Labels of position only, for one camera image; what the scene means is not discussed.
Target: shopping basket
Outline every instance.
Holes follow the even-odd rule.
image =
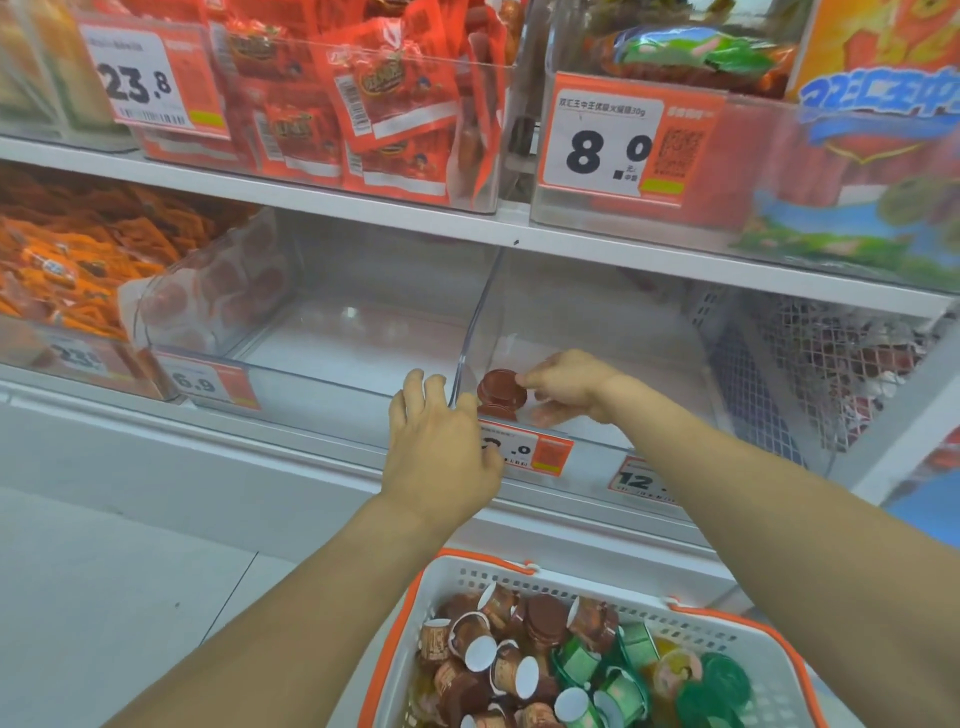
[[[358,728],[400,725],[415,670],[420,626],[450,596],[482,590],[491,582],[522,595],[550,594],[567,603],[578,595],[602,599],[616,609],[621,622],[643,620],[654,636],[694,652],[728,655],[743,667],[753,687],[753,697],[740,716],[747,728],[828,728],[803,659],[770,627],[535,565],[448,549],[410,585],[373,671]]]

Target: barcode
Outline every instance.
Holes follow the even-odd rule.
[[[687,129],[671,129],[663,136],[663,144],[657,161],[654,162],[654,174],[665,177],[683,178],[697,159],[700,144],[707,134]]]
[[[270,161],[284,161],[283,150],[276,141],[274,133],[270,131],[270,120],[263,111],[254,111],[253,120],[256,122],[256,132],[260,136],[263,151]]]
[[[353,82],[353,77],[337,76],[334,81],[337,84],[337,90],[340,91],[340,98],[347,105],[353,133],[357,136],[372,133],[373,127],[370,124],[370,118],[367,115],[367,110],[363,108],[363,99],[360,98],[360,90]]]
[[[363,158],[351,151],[347,144],[344,144],[344,151],[347,152],[347,167],[350,174],[354,177],[363,177]]]
[[[186,127],[193,125],[186,120],[186,117],[178,113],[157,113],[156,111],[147,111],[145,109],[125,109],[121,108],[120,113],[133,121],[146,121],[151,124],[165,124],[168,127]]]

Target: green jelly cup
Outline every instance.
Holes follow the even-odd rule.
[[[557,696],[553,713],[566,728],[608,728],[583,688],[567,688]]]
[[[707,683],[684,683],[674,707],[684,728],[744,728],[736,711]]]
[[[555,651],[556,665],[570,680],[570,688],[589,685],[600,667],[600,655],[590,652],[579,637],[571,637]]]
[[[750,678],[743,667],[719,652],[701,655],[700,662],[704,666],[704,685],[735,711],[742,711],[754,696]]]
[[[660,661],[653,635],[641,621],[619,626],[613,654],[619,657],[621,667],[628,667],[634,672],[640,672]]]
[[[593,704],[610,728],[625,728],[650,715],[650,693],[639,677],[623,667],[607,668]]]

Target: white label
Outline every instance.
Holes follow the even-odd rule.
[[[160,36],[96,25],[80,32],[117,119],[194,129]]]
[[[533,470],[534,452],[537,449],[537,433],[521,429],[507,429],[480,422],[483,447],[494,446],[500,450],[509,465]]]
[[[42,331],[41,335],[64,367],[92,375],[110,376],[110,370],[103,359],[83,339],[75,339],[52,331]]]
[[[664,503],[676,503],[666,491],[660,476],[650,470],[647,461],[642,457],[627,455],[620,466],[619,472],[613,476],[608,490],[625,493],[628,496],[639,496]]]
[[[212,400],[233,402],[217,370],[209,364],[179,356],[157,354],[156,360],[177,389],[187,397],[209,397]]]
[[[663,101],[563,89],[557,94],[543,182],[639,197]]]

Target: left hand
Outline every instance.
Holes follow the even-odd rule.
[[[480,447],[479,402],[462,394],[446,405],[446,378],[423,371],[407,375],[390,402],[390,451],[382,496],[423,519],[444,541],[500,489],[503,458]]]

